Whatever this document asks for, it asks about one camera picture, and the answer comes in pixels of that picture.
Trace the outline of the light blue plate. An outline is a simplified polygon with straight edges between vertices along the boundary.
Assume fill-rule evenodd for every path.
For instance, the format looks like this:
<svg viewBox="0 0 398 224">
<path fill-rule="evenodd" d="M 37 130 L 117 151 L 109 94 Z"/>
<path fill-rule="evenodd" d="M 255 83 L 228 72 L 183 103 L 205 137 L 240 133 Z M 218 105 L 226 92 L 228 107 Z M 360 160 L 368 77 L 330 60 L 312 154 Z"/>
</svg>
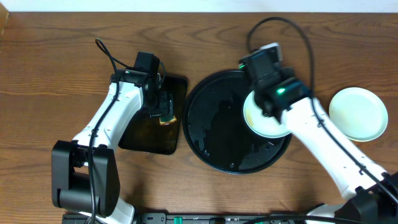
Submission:
<svg viewBox="0 0 398 224">
<path fill-rule="evenodd" d="M 248 127 L 257 135 L 265 138 L 281 138 L 291 132 L 274 117 L 265 117 L 255 104 L 254 91 L 250 92 L 243 105 L 243 116 Z"/>
</svg>

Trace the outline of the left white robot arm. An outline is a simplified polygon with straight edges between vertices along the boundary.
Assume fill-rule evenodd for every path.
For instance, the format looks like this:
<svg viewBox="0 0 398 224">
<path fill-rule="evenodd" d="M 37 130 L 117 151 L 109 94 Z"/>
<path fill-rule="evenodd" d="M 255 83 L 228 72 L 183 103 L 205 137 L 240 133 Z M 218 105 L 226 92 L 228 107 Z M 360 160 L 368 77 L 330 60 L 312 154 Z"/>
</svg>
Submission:
<svg viewBox="0 0 398 224">
<path fill-rule="evenodd" d="M 91 121 L 71 141 L 52 149 L 52 203 L 78 212 L 88 223 L 132 223 L 135 209 L 120 197 L 115 151 L 133 116 L 165 105 L 165 75 L 120 69 Z"/>
</svg>

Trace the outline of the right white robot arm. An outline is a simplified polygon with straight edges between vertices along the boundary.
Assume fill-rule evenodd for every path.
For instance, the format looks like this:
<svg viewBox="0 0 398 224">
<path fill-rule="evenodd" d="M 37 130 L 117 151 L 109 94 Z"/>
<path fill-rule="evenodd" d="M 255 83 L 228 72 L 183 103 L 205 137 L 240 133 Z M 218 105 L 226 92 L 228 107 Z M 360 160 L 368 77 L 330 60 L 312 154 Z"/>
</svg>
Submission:
<svg viewBox="0 0 398 224">
<path fill-rule="evenodd" d="M 315 156 L 336 184 L 343 205 L 321 205 L 307 223 L 397 223 L 397 174 L 359 150 L 331 122 L 312 91 L 288 69 L 246 70 L 254 99 Z"/>
</svg>

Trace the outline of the green and yellow sponge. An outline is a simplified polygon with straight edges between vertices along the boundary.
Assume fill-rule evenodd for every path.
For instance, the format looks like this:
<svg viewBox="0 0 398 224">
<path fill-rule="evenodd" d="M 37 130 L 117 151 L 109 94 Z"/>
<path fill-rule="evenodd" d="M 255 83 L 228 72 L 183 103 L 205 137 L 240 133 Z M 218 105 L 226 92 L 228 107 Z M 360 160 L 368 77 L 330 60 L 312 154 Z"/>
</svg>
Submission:
<svg viewBox="0 0 398 224">
<path fill-rule="evenodd" d="M 169 125 L 169 124 L 176 122 L 176 120 L 177 119 L 174 115 L 173 116 L 164 116 L 164 117 L 159 118 L 159 123 L 160 123 L 160 125 Z"/>
</svg>

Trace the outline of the pale green plate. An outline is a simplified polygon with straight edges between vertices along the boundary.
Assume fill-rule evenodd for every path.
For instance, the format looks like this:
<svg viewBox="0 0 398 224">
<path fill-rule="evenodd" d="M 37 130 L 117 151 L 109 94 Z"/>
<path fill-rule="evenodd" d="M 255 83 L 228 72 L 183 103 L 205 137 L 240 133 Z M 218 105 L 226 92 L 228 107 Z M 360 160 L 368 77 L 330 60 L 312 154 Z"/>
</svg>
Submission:
<svg viewBox="0 0 398 224">
<path fill-rule="evenodd" d="M 382 100 L 373 92 L 359 87 L 339 91 L 330 101 L 329 115 L 348 139 L 358 142 L 380 137 L 389 121 Z"/>
</svg>

